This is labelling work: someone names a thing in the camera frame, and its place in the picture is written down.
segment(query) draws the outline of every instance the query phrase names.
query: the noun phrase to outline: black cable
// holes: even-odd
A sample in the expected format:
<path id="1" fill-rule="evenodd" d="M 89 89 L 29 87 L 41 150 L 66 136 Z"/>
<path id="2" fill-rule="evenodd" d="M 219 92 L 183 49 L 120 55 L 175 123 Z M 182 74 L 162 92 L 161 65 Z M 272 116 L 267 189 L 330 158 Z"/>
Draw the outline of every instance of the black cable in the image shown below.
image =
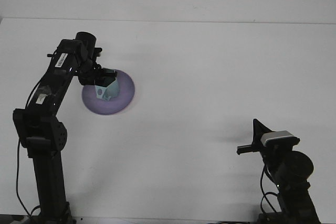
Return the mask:
<path id="1" fill-rule="evenodd" d="M 32 211 L 30 212 L 30 215 L 33 215 L 33 212 L 35 212 L 35 211 L 36 211 L 37 209 L 39 209 L 39 208 L 41 208 L 40 205 L 34 207 L 34 208 L 32 209 Z"/>
<path id="2" fill-rule="evenodd" d="M 278 212 L 275 210 L 275 208 L 273 207 L 273 205 L 271 204 L 271 202 L 268 200 L 268 198 L 267 198 L 267 196 L 266 196 L 266 194 L 265 194 L 265 191 L 264 191 L 264 188 L 263 188 L 263 181 L 262 181 L 262 179 L 263 179 L 263 177 L 264 177 L 264 173 L 265 173 L 265 170 L 267 169 L 267 167 L 266 167 L 266 165 L 264 165 L 264 168 L 262 169 L 262 173 L 261 173 L 261 177 L 260 177 L 260 189 L 261 189 L 261 192 L 262 192 L 262 199 L 261 199 L 261 203 L 262 203 L 262 201 L 263 201 L 263 199 L 265 198 L 266 199 L 266 201 L 267 201 L 267 203 L 269 204 L 269 206 L 272 208 L 272 210 L 276 213 L 276 214 L 278 214 Z"/>
<path id="3" fill-rule="evenodd" d="M 29 96 L 28 96 L 28 99 L 27 99 L 27 102 L 26 102 L 26 106 L 25 106 L 25 109 L 28 107 L 28 103 L 30 101 L 30 97 L 32 97 L 32 94 L 34 92 L 34 90 L 37 88 L 37 86 L 41 83 L 42 81 L 42 78 L 36 83 L 36 85 L 33 87 L 32 91 L 30 92 Z"/>
<path id="4" fill-rule="evenodd" d="M 42 78 L 36 83 L 36 85 L 33 87 L 32 91 L 30 92 L 26 105 L 25 105 L 25 109 L 28 107 L 28 103 L 30 101 L 30 98 L 32 97 L 35 89 L 37 88 L 37 86 L 41 83 Z M 23 207 L 23 209 L 25 210 L 25 212 L 27 213 L 27 216 L 29 217 L 29 219 L 31 220 L 31 222 L 36 223 L 36 221 L 33 219 L 32 217 L 32 213 L 38 209 L 39 207 L 35 207 L 31 213 L 28 212 L 27 208 L 25 207 L 25 205 L 23 204 L 20 195 L 19 195 L 19 168 L 20 168 L 20 139 L 18 141 L 17 144 L 17 164 L 16 164 L 16 183 L 15 183 L 15 190 L 16 190 L 16 196 L 18 198 L 18 200 L 20 201 L 21 206 Z"/>
<path id="5" fill-rule="evenodd" d="M 266 198 L 267 195 L 273 195 L 278 197 L 278 195 L 276 193 L 273 193 L 272 191 L 268 191 L 267 193 L 265 193 L 265 195 L 262 197 L 261 202 L 260 202 L 260 209 L 263 212 L 263 214 L 270 219 L 270 217 L 268 216 L 268 214 L 265 212 L 264 208 L 262 207 L 262 203 L 263 203 L 263 199 Z"/>
<path id="6" fill-rule="evenodd" d="M 18 200 L 20 201 L 21 203 L 21 206 L 23 207 L 23 209 L 26 211 L 27 213 L 27 216 L 29 217 L 29 219 L 36 223 L 36 221 L 32 218 L 31 214 L 28 212 L 27 208 L 25 207 L 25 205 L 23 204 L 21 198 L 20 198 L 20 195 L 19 195 L 19 167 L 20 167 L 20 140 L 18 141 L 18 144 L 17 144 L 17 165 L 16 165 L 16 196 L 18 198 Z"/>

